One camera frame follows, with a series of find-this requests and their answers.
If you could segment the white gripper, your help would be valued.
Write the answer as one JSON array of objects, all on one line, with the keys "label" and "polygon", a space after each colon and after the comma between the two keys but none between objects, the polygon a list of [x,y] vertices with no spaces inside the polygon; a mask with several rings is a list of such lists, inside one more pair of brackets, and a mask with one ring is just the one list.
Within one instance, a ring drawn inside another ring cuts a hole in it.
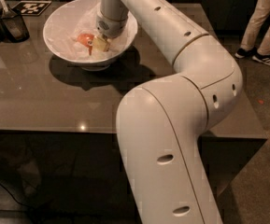
[{"label": "white gripper", "polygon": [[96,17],[96,28],[101,35],[97,35],[93,39],[92,47],[107,52],[110,47],[107,38],[116,38],[121,35],[128,21],[128,13],[128,9],[108,12],[99,10]]}]

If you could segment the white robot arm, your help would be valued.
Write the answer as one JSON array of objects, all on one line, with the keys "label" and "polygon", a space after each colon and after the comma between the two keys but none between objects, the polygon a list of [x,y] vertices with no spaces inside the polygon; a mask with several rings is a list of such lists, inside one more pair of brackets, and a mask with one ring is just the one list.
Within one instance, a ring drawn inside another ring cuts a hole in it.
[{"label": "white robot arm", "polygon": [[240,68],[214,36],[165,0],[102,0],[100,32],[119,35],[129,14],[175,71],[131,89],[117,110],[119,148],[141,221],[222,224],[197,141],[237,104]]}]

